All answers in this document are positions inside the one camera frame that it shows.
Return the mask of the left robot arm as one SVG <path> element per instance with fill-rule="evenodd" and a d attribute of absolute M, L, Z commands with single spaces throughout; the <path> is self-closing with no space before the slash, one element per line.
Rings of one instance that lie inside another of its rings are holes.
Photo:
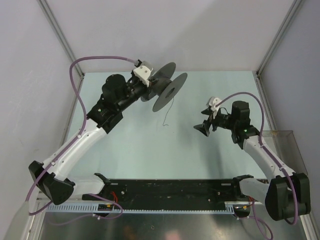
<path fill-rule="evenodd" d="M 121 74 L 112 74 L 101 87 L 101 95 L 72 139 L 61 146 L 43 162 L 33 161 L 29 171 L 36 186 L 49 198 L 50 203 L 60 205 L 70 197 L 95 195 L 100 200 L 110 196 L 111 188 L 101 173 L 90 177 L 70 179 L 69 173 L 80 158 L 123 119 L 123 111 L 140 98 L 155 96 L 154 86 L 158 78 L 149 78 L 144 84 L 132 74 L 126 80 Z"/>

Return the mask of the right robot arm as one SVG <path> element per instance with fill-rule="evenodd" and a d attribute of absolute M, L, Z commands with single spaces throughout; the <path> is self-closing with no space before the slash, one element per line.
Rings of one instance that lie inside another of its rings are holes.
<path fill-rule="evenodd" d="M 251 125 L 249 104 L 235 101 L 231 113 L 223 114 L 221 99 L 211 97 L 202 114 L 208 119 L 194 129 L 205 136 L 217 128 L 231 131 L 231 138 L 259 166 L 267 178 L 260 182 L 248 175 L 235 177 L 236 185 L 230 188 L 231 196 L 242 201 L 245 197 L 264 204 L 269 216 L 275 220 L 297 219 L 311 212 L 310 181 L 305 173 L 296 173 L 287 166 L 268 146 L 260 131 Z"/>

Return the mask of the dark perforated cable spool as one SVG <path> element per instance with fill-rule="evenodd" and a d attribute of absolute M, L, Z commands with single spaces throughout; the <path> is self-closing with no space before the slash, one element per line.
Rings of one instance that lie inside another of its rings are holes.
<path fill-rule="evenodd" d="M 171 79 L 176 70 L 176 63 L 170 62 L 160 68 L 152 77 L 150 87 L 140 99 L 143 102 L 150 101 L 157 96 L 152 111 L 158 112 L 166 106 L 180 91 L 187 80 L 188 74 L 183 72 L 175 79 Z"/>

